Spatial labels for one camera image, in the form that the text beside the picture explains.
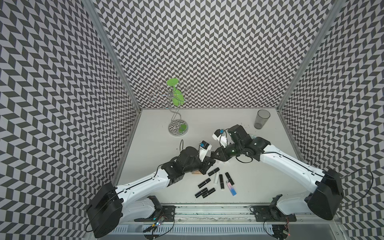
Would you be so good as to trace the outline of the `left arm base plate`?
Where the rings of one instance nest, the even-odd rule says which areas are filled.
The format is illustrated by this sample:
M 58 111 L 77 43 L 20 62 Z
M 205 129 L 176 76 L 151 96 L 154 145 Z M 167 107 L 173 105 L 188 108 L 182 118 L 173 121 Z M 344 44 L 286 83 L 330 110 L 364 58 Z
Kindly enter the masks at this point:
M 176 206 L 168 205 L 163 206 L 162 209 L 156 209 L 151 216 L 146 219 L 142 219 L 142 222 L 155 222 L 161 217 L 165 218 L 165 222 L 173 222 L 175 220 Z

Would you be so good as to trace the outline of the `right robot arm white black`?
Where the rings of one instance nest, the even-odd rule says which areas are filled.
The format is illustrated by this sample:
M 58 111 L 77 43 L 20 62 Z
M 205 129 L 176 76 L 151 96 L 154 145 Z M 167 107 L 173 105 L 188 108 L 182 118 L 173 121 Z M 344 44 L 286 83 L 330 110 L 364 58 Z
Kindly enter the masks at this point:
M 282 214 L 313 213 L 328 221 L 334 218 L 344 198 L 342 177 L 338 172 L 307 165 L 264 138 L 252 138 L 241 125 L 227 130 L 218 129 L 212 137 L 220 144 L 211 154 L 212 158 L 227 162 L 233 157 L 245 155 L 278 169 L 306 189 L 303 193 L 274 198 L 272 206 Z

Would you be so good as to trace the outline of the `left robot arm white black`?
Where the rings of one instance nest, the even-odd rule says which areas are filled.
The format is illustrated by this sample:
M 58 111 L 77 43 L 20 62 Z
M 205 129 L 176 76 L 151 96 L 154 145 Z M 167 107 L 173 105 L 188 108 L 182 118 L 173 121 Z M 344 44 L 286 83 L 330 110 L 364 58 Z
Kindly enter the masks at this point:
M 198 150 L 187 147 L 146 177 L 119 186 L 103 185 L 86 208 L 89 219 L 86 231 L 99 239 L 119 223 L 158 218 L 162 207 L 154 192 L 181 181 L 186 173 L 198 171 L 205 175 L 215 162 L 210 157 L 200 160 Z

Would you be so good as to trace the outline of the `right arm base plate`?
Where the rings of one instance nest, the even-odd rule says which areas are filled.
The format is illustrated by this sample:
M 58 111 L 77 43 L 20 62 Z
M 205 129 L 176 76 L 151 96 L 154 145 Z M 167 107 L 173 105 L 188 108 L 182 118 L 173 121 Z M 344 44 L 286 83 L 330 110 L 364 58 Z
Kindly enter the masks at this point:
M 256 222 L 296 222 L 296 215 L 284 215 L 276 207 L 251 206 L 251 213 L 255 216 Z

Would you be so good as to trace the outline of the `black square lipstick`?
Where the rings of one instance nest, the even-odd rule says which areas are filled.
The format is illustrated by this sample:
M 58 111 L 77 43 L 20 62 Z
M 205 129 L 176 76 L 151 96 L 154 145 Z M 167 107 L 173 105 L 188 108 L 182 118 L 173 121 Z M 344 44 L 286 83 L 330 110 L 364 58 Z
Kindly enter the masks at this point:
M 229 182 L 231 183 L 231 185 L 233 186 L 235 183 L 234 183 L 234 181 L 233 181 L 231 175 L 230 175 L 228 172 L 226 172 L 225 175 L 226 175 L 228 181 L 229 181 Z

